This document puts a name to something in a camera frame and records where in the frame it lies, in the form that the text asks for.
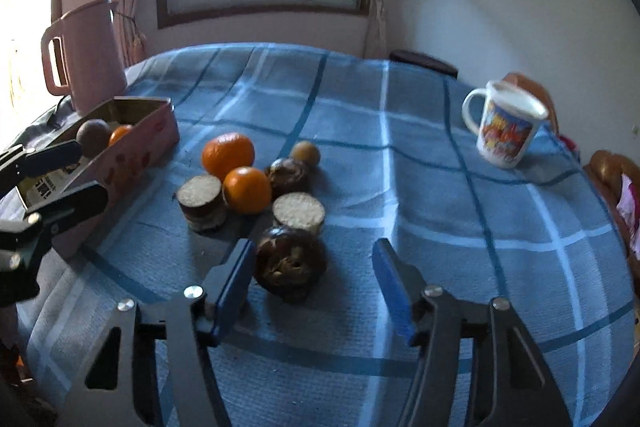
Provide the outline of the brown passion fruit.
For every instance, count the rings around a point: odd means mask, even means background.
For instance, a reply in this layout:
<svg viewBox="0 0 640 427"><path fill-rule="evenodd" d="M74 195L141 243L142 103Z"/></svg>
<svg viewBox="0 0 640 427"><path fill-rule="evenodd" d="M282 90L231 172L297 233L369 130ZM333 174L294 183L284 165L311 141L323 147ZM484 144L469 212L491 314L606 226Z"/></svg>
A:
<svg viewBox="0 0 640 427"><path fill-rule="evenodd" d="M111 134L112 129L106 121L89 119L78 128L75 139L81 147L82 155L92 159L108 147Z"/></svg>

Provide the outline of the large orange mandarin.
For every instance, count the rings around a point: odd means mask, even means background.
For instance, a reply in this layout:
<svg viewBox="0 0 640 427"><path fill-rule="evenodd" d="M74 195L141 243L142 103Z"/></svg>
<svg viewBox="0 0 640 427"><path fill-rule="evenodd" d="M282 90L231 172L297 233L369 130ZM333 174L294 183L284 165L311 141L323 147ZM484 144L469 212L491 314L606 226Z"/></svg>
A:
<svg viewBox="0 0 640 427"><path fill-rule="evenodd" d="M108 145L113 146L120 139L122 139L125 135L127 135L134 127L131 124L121 124L116 127L111 133L110 139L108 140Z"/></svg>

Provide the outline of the dark mangosteen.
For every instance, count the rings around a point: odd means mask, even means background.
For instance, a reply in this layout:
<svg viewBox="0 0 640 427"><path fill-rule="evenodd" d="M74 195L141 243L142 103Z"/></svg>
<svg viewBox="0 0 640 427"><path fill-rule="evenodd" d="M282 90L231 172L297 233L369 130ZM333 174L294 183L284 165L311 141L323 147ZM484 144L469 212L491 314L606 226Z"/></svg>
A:
<svg viewBox="0 0 640 427"><path fill-rule="evenodd" d="M274 227L256 247L254 279L286 303L302 303L326 272L326 247L314 233Z"/></svg>
<svg viewBox="0 0 640 427"><path fill-rule="evenodd" d="M301 160L278 158L265 169L265 175L271 184L273 200L284 194L308 191L309 168Z"/></svg>

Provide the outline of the tan longan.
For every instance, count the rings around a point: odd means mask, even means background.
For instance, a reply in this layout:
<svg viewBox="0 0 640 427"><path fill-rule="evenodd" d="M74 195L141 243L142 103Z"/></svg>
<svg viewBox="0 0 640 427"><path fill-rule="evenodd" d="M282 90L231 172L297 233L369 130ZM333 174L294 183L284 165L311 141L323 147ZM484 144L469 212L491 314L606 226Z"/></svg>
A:
<svg viewBox="0 0 640 427"><path fill-rule="evenodd" d="M314 169L320 164L321 153L316 144L310 141L299 141L292 147L290 157Z"/></svg>

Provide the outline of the pink electric kettle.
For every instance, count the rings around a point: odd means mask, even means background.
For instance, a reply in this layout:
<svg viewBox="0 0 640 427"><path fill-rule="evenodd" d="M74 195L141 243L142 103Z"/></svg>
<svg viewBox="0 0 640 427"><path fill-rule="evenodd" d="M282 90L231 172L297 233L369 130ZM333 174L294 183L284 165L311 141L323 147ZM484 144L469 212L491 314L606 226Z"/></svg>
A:
<svg viewBox="0 0 640 427"><path fill-rule="evenodd" d="M94 0L65 13L41 38L44 82L54 96L69 96L75 112L88 115L127 88L125 67L116 46L114 0ZM49 43L61 45L63 72L53 77Z"/></svg>

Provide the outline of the pink metal tin box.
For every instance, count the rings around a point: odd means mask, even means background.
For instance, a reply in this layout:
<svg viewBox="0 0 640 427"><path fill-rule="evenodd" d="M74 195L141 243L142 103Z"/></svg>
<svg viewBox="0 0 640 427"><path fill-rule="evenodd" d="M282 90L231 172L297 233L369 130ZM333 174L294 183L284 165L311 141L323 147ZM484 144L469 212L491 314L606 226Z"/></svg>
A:
<svg viewBox="0 0 640 427"><path fill-rule="evenodd" d="M79 127L89 119L101 119L112 128L130 124L132 129L95 158L80 158L76 164L27 178L17 185L18 197L26 210L90 181L98 181L107 189L108 204L104 213L53 239L53 249L65 260L76 255L116 202L132 190L144 170L179 141L174 106L169 98L116 96L55 133L51 143L58 145L74 139Z"/></svg>

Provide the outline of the blue plaid tablecloth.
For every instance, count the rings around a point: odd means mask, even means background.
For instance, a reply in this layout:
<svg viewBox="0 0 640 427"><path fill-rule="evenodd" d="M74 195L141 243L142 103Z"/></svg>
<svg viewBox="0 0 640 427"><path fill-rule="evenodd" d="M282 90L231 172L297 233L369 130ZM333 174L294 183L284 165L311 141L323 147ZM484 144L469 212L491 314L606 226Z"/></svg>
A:
<svg viewBox="0 0 640 427"><path fill-rule="evenodd" d="M242 132L264 168L317 144L312 194L326 208L328 267L291 306L258 285L212 352L237 426L393 426L416 351L393 329L372 271L385 237L454 297L509 299L538 343L577 426L590 424L634 356L634 290L610 213L547 129L503 170L465 128L464 83L428 70L301 46L192 46L131 67L134 95L170 98L180 140L70 260L44 258L39 296L17 308L17 342L46 399L61 405L120 299L158 303L241 237L270 225L229 216L210 235L175 194L205 143Z"/></svg>

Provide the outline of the pink floral cloth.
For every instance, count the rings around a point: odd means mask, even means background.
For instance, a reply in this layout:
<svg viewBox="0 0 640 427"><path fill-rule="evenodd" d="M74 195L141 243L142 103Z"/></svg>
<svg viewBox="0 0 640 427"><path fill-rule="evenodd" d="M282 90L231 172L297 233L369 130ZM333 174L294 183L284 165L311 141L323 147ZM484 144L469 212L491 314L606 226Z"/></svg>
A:
<svg viewBox="0 0 640 427"><path fill-rule="evenodd" d="M622 191L616 209L628 230L631 254L639 259L639 192L626 173L622 174Z"/></svg>

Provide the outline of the brown leather sofa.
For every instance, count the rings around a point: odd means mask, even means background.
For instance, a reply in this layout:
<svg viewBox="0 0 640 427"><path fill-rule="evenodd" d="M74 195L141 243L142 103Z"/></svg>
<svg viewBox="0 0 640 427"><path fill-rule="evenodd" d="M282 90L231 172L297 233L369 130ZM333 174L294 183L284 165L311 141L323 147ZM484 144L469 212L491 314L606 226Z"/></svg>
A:
<svg viewBox="0 0 640 427"><path fill-rule="evenodd" d="M591 156L585 170L594 186L597 187L597 190L608 204L608 207L612 210L614 221L625 244L627 265L634 281L638 283L639 259L636 259L634 255L631 254L629 248L629 233L616 209L616 205L620 200L620 192L622 191L623 173L629 176L639 192L639 166L627 156L615 154L609 150L597 150L597 152Z"/></svg>

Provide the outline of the white printed mug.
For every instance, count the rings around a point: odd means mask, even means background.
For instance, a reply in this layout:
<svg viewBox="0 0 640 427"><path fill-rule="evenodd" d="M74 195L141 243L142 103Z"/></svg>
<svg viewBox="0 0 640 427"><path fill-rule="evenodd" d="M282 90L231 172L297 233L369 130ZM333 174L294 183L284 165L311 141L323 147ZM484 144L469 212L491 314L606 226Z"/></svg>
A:
<svg viewBox="0 0 640 427"><path fill-rule="evenodd" d="M484 98L480 122L471 115L474 98ZM480 156L492 165L512 169L521 161L549 109L530 92L505 81L491 80L463 100L461 116L476 136Z"/></svg>

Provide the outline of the orange wooden chair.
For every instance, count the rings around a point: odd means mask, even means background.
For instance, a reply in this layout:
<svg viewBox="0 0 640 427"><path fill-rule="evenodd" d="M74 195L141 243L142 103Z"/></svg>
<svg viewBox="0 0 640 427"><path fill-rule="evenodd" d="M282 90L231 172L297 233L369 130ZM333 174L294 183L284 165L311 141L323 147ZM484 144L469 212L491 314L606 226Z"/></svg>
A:
<svg viewBox="0 0 640 427"><path fill-rule="evenodd" d="M509 74L506 74L503 77L503 81L513 84L513 86L519 87L533 95L535 98L538 98L538 100L546 106L546 109L548 109L548 121L552 132L555 135L560 134L558 116L556 116L553 100L549 91L542 84L535 80L531 80L521 72L509 72Z"/></svg>

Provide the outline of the dark round stool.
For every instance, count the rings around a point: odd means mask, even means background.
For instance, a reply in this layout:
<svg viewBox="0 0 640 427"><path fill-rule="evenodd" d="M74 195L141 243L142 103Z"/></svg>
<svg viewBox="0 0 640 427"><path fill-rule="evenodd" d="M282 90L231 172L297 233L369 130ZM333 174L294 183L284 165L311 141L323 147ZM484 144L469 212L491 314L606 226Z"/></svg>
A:
<svg viewBox="0 0 640 427"><path fill-rule="evenodd" d="M397 63L409 64L439 72L452 78L458 78L458 70L451 64L441 61L431 55L410 50L393 50L390 60Z"/></svg>

